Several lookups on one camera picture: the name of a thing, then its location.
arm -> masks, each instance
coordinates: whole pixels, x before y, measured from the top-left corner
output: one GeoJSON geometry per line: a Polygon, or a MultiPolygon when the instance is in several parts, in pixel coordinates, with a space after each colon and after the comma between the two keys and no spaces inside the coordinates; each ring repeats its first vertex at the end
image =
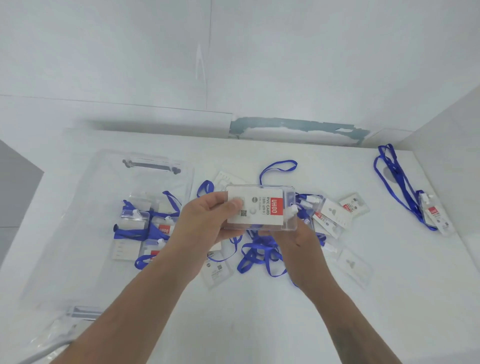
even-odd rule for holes
{"type": "Polygon", "coordinates": [[[322,316],[343,364],[401,364],[335,282],[315,233],[299,219],[296,231],[272,231],[290,278],[322,316]]]}
{"type": "Polygon", "coordinates": [[[185,205],[165,248],[53,363],[146,363],[180,295],[200,272],[213,244],[243,234],[220,230],[242,204],[241,200],[224,203],[226,199],[226,193],[216,192],[185,205]]]}

hand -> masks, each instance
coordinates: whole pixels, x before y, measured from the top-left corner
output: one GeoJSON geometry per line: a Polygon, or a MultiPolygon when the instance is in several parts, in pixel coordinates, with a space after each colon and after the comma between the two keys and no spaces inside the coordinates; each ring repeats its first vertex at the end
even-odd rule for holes
{"type": "Polygon", "coordinates": [[[260,231],[271,235],[280,246],[285,267],[292,281],[308,296],[322,281],[333,279],[315,232],[296,218],[295,231],[260,231]]]}
{"type": "Polygon", "coordinates": [[[243,206],[239,198],[228,201],[227,192],[212,192],[187,203],[172,236],[159,253],[180,257],[192,280],[200,272],[210,248],[217,242],[242,235],[245,230],[222,229],[223,223],[243,206]]]}

peeling paint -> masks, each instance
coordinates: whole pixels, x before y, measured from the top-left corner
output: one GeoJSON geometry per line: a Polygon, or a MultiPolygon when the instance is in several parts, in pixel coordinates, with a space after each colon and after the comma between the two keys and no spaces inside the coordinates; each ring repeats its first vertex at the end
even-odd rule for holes
{"type": "Polygon", "coordinates": [[[322,131],[332,134],[340,134],[348,136],[349,138],[357,141],[357,145],[360,145],[365,139],[365,137],[370,133],[369,130],[356,128],[352,124],[339,124],[335,122],[318,122],[281,118],[244,117],[238,118],[231,122],[230,135],[241,136],[248,128],[280,127],[291,130],[300,130],[303,132],[322,131]]]}

forearm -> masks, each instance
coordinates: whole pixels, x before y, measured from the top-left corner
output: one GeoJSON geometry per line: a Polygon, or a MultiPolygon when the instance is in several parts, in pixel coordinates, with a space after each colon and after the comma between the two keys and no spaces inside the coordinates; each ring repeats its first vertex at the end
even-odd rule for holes
{"type": "Polygon", "coordinates": [[[310,294],[343,364],[401,364],[333,278],[310,294]]]}
{"type": "Polygon", "coordinates": [[[146,363],[188,284],[179,252],[164,250],[55,364],[146,363]]]}

left hand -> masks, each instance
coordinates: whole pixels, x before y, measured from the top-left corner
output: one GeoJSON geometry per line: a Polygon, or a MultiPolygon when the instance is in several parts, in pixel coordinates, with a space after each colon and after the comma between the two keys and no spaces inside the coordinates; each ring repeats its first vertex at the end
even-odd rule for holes
{"type": "Polygon", "coordinates": [[[172,236],[159,253],[181,255],[189,264],[189,279],[200,272],[210,248],[217,242],[242,235],[245,230],[222,229],[223,223],[243,206],[239,198],[227,201],[227,192],[212,192],[187,203],[175,224],[172,236]]]}

